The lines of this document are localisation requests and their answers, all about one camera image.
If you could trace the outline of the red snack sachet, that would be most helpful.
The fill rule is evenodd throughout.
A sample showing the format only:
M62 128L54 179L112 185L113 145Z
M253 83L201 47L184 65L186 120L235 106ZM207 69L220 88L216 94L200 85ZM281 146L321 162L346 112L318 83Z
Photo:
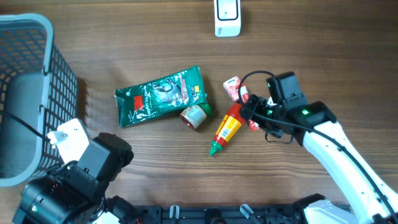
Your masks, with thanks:
M243 103L246 103L249 98L249 93L248 93L248 90L244 83L242 84L242 86L240 88L240 94L241 94L241 98L242 98L241 101ZM251 119L248 120L248 124L249 124L251 131L256 131L259 129L259 125Z

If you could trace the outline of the green snack bag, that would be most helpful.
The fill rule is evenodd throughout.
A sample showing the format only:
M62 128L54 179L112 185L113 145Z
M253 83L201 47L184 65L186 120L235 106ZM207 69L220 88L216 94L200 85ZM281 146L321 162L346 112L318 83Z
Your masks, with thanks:
M119 126L125 128L206 103L201 70L191 68L114 91Z

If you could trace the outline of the pink white tissue pack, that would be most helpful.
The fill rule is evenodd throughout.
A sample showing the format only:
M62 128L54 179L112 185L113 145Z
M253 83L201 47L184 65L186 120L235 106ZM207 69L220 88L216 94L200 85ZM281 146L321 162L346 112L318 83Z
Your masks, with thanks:
M229 95L229 97L234 101L237 102L239 100L238 96L238 86L240 84L240 79L238 76L232 77L229 80L226 80L223 83L223 88Z

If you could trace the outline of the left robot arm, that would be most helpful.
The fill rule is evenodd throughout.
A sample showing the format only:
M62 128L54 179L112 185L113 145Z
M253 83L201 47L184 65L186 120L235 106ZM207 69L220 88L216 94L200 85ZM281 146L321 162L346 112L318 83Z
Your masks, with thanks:
M55 165L22 190L13 223L88 223L109 183L134 157L125 140L99 133L78 161Z

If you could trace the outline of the small jar green lid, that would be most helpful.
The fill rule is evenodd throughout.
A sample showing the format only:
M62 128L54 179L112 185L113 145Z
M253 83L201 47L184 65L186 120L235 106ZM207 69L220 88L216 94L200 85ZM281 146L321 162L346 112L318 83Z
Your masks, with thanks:
M199 125L211 116L212 108L208 103L200 103L193 105L189 108L185 108L180 113L182 121L191 129L196 129Z

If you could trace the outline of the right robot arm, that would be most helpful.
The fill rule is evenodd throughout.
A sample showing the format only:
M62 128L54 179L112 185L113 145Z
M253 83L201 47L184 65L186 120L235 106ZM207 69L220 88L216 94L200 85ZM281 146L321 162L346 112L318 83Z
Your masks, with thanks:
M268 73L269 98L239 99L241 116L267 135L284 134L304 147L330 174L352 211L320 194L294 203L297 223L397 223L397 193L361 157L341 124L321 101L309 103L294 72Z

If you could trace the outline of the red sauce bottle yellow label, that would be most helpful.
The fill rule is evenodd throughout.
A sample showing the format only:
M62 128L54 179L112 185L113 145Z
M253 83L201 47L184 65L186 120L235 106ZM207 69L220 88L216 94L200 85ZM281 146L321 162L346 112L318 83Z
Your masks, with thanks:
M241 108L241 104L235 103L224 116L211 142L210 156L214 156L217 152L222 151L239 128L245 123L245 119L240 114Z

